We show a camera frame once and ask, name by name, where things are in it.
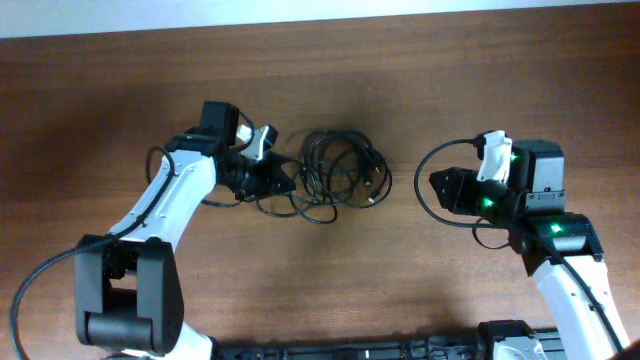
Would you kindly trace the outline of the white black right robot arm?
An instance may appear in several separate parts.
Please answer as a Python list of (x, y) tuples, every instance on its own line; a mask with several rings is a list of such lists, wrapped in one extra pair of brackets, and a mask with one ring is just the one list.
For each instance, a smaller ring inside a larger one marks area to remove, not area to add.
[(505, 230), (555, 321), (568, 359), (622, 359), (631, 342), (611, 295), (604, 249), (592, 222), (566, 211), (559, 144), (514, 141), (502, 131), (469, 140), (478, 169), (450, 167), (429, 182), (440, 206), (473, 216), (467, 229)]

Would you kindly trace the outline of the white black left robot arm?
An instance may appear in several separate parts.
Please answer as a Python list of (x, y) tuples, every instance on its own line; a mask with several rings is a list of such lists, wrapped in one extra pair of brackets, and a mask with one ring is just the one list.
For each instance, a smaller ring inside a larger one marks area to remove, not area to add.
[(104, 235), (85, 235), (74, 257), (75, 327), (85, 346), (130, 359), (217, 359), (219, 344), (184, 320), (175, 253), (192, 216), (217, 186), (239, 202), (295, 190), (273, 152), (278, 132), (236, 106), (203, 105), (200, 122), (158, 147), (148, 187)]

